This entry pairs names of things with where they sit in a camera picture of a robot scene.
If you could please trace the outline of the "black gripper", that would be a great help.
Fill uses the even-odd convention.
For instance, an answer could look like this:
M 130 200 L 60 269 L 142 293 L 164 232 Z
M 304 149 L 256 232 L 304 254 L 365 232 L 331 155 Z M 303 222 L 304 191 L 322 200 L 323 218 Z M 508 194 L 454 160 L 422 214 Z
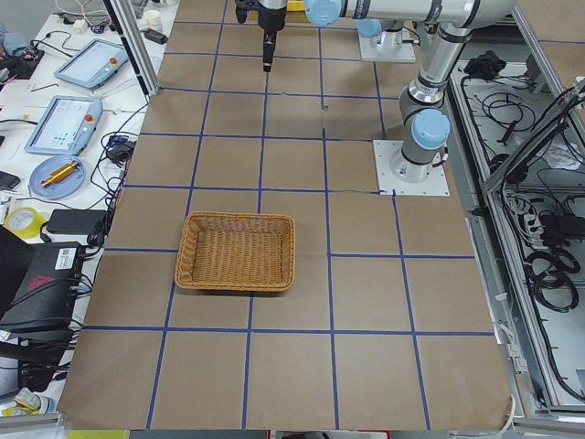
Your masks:
M 281 31 L 284 28 L 287 1 L 259 0 L 258 4 L 258 24 L 265 31 L 262 42 L 262 69 L 264 72 L 271 72 L 277 33 L 268 31 Z

